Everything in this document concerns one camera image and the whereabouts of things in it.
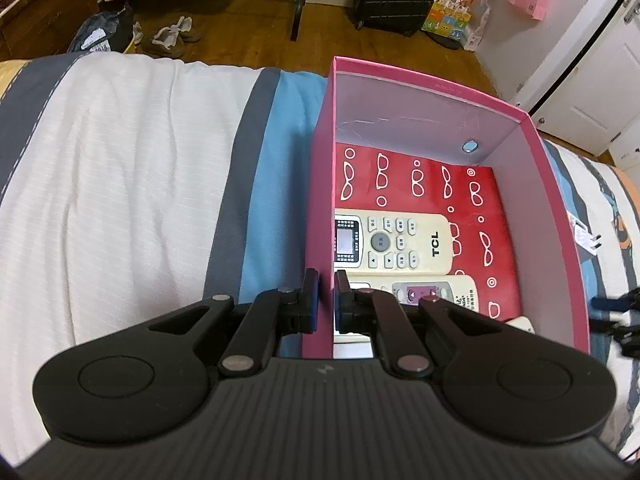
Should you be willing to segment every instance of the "wooden floor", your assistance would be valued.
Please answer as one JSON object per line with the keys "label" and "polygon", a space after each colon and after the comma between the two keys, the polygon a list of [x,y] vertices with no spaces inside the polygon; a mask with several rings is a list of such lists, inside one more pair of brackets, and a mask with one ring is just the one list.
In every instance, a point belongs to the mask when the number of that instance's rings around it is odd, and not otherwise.
{"label": "wooden floor", "polygon": [[356,30],[343,7],[306,4],[298,40],[289,41],[291,0],[131,0],[145,34],[194,17],[204,37],[184,61],[232,64],[327,75],[333,56],[367,59],[433,74],[495,95],[476,57],[447,50],[417,32],[406,38],[372,28]]}

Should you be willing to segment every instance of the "white door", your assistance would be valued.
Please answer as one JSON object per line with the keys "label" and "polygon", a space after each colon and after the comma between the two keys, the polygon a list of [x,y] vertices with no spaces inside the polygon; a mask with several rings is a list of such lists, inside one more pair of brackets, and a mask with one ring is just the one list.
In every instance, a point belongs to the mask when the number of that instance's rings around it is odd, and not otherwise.
{"label": "white door", "polygon": [[533,115],[594,155],[640,112],[640,0],[626,0],[572,73]]}

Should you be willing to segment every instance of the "shoe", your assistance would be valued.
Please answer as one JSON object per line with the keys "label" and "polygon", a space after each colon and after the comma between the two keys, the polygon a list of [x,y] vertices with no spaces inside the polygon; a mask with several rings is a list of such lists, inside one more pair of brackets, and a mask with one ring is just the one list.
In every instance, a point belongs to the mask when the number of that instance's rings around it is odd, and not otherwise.
{"label": "shoe", "polygon": [[142,50],[152,56],[178,59],[184,55],[184,43],[180,31],[172,25],[161,28],[150,38],[145,36],[142,39]]}
{"label": "shoe", "polygon": [[191,16],[180,16],[175,26],[180,30],[180,37],[185,43],[195,43],[202,37],[202,31],[193,27]]}

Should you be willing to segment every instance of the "open cardboard box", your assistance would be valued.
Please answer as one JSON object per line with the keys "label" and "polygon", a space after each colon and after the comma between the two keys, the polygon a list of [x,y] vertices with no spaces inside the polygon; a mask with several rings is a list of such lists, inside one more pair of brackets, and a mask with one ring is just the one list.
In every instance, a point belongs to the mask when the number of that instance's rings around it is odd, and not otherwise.
{"label": "open cardboard box", "polygon": [[[466,153],[462,145],[469,140],[478,148]],[[303,337],[305,358],[333,356],[336,142],[493,168],[518,267],[522,315],[537,334],[589,351],[573,234],[529,115],[451,81],[335,57],[312,143],[306,266],[320,272],[321,291],[318,329]]]}

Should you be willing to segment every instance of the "bedsheet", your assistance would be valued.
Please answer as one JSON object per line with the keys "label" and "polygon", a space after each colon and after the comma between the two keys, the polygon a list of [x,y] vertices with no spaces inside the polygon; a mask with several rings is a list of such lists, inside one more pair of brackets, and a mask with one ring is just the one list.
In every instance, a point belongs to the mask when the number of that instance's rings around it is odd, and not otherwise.
{"label": "bedsheet", "polygon": [[243,303],[300,286],[325,85],[310,73],[117,53],[0,64],[9,462],[47,439],[31,382],[53,355],[204,296]]}
{"label": "bedsheet", "polygon": [[[567,211],[601,236],[597,256],[580,264],[587,302],[595,296],[617,298],[636,288],[640,272],[640,194],[622,171],[544,140]],[[640,314],[603,314],[591,307],[589,316],[639,324]],[[609,367],[618,391],[614,410],[601,440],[626,457],[640,446],[640,362],[620,355],[610,336],[591,334],[591,355]]]}

